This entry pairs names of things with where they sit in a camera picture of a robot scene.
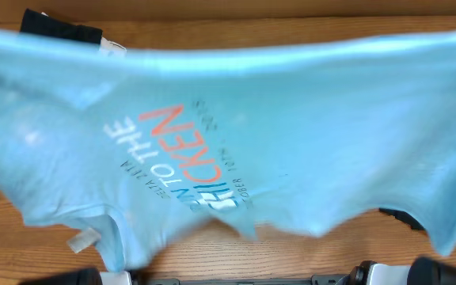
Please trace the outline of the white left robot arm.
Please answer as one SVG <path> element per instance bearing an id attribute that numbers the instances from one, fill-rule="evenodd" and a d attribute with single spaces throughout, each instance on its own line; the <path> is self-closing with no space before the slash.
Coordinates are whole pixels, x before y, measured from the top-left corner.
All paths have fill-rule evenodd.
<path id="1" fill-rule="evenodd" d="M 18 285 L 132 285 L 128 272 L 99 272 L 95 268 L 83 268 L 38 279 L 27 279 Z"/>

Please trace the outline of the light blue printed t-shirt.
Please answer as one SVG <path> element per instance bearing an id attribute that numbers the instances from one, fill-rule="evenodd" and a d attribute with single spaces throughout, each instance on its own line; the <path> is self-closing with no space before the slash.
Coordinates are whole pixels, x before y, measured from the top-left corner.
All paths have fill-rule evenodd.
<path id="1" fill-rule="evenodd" d="M 140 268 L 208 219 L 321 236 L 409 213 L 456 246 L 456 31 L 130 50 L 0 30 L 0 189 Z"/>

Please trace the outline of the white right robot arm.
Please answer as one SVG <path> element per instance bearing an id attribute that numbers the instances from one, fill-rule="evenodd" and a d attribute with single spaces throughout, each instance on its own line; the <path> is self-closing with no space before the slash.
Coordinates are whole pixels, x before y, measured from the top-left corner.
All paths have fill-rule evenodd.
<path id="1" fill-rule="evenodd" d="M 365 260 L 337 284 L 344 285 L 456 285 L 456 267 L 426 256 L 411 265 L 387 265 Z"/>

